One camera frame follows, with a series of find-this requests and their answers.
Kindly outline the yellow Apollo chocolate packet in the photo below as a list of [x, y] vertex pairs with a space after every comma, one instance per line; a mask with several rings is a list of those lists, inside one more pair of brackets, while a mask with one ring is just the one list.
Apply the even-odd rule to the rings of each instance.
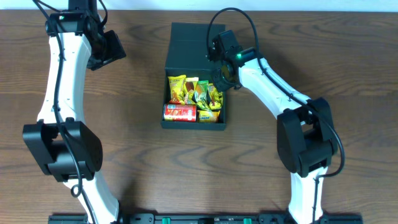
[[223, 106], [223, 93], [219, 92], [214, 84], [208, 84], [209, 107], [212, 110], [220, 110]]

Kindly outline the green wafer snack packet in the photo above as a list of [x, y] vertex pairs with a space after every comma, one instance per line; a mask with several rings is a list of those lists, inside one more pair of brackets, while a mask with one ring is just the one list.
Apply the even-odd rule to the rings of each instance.
[[208, 91], [208, 80], [198, 81], [195, 88], [194, 97], [199, 109], [210, 111], [211, 108], [209, 107], [207, 101], [207, 91]]

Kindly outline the yellow Apollo cake packet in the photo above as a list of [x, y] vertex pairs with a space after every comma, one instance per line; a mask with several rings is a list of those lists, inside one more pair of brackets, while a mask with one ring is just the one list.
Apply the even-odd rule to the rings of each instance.
[[195, 92], [195, 88], [197, 85], [197, 82], [199, 81], [198, 77], [188, 77], [185, 79], [184, 82], [184, 103], [186, 105], [194, 105], [195, 102], [193, 100], [193, 96], [194, 96], [194, 92]]

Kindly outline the yellow-orange biscuit packet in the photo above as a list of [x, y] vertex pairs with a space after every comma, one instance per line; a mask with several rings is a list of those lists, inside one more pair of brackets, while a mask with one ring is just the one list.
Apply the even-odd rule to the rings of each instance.
[[217, 123], [220, 111], [198, 110], [198, 119], [200, 123]]

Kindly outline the yellow-red snack packet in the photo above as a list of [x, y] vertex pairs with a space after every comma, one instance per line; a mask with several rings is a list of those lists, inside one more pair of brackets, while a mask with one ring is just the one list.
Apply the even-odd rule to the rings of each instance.
[[185, 83], [186, 75], [179, 75], [176, 77], [168, 77], [170, 87], [170, 104], [185, 104], [185, 92], [183, 85]]

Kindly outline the red Pringles can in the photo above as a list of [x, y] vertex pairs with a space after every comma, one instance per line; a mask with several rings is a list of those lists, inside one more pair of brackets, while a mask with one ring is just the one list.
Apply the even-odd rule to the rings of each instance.
[[165, 104], [163, 117], [166, 121], [195, 122], [197, 107], [195, 105]]

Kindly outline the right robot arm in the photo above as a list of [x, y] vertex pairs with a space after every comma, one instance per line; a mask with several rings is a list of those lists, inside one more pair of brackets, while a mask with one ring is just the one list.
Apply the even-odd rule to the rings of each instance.
[[212, 75], [217, 90], [243, 86], [252, 91], [277, 120], [277, 153], [291, 176], [289, 213], [296, 223], [316, 223], [323, 216], [321, 175], [337, 152], [329, 104], [311, 100], [292, 88], [254, 48], [243, 49], [233, 31], [214, 36], [208, 58], [219, 62]]

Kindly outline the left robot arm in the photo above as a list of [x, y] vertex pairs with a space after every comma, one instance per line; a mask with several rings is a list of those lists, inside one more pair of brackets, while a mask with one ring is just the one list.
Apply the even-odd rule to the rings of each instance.
[[85, 122], [83, 95], [86, 71], [124, 58], [113, 30], [106, 30], [98, 0], [70, 0], [66, 10], [46, 15], [50, 68], [45, 99], [34, 124], [22, 137], [45, 175], [70, 189], [84, 215], [52, 215], [50, 223], [124, 223], [118, 199], [103, 174], [103, 147]]

